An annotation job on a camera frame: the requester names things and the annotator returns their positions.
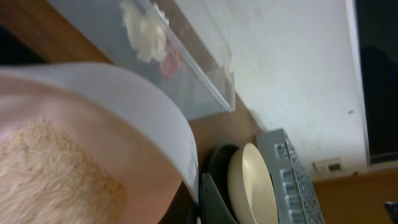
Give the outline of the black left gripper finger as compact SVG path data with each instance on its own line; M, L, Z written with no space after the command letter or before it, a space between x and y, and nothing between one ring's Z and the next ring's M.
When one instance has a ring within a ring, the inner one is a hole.
M204 224L238 224L209 173L201 176L200 214Z

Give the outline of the beige plate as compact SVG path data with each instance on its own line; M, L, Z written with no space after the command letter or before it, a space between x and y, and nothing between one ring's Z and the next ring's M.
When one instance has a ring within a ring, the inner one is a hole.
M228 195L242 224L278 224L277 202L269 171L258 148L247 143L228 164Z

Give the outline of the pink bowl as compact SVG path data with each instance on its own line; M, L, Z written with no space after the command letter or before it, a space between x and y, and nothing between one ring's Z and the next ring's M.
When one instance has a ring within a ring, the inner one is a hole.
M103 63L1 67L1 127L44 118L123 183L121 223L185 223L198 202L190 126L154 84Z

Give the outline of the red snack wrapper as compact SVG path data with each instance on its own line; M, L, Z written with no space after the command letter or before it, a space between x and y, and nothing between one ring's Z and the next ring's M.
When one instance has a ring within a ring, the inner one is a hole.
M180 52L176 47L171 46L165 59L160 63L160 72L166 79L170 80L177 74L181 64Z

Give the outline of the white tissue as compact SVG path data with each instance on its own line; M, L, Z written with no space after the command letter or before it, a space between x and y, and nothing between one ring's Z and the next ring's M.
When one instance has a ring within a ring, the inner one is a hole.
M155 12L142 14L139 8L128 0L123 0L119 4L123 12L123 23L127 30L130 46L137 51L137 58L149 63L152 59L162 62L166 56L167 38L165 28L163 28L155 18L157 13L169 26L169 20L165 12L161 11L157 3L152 7Z

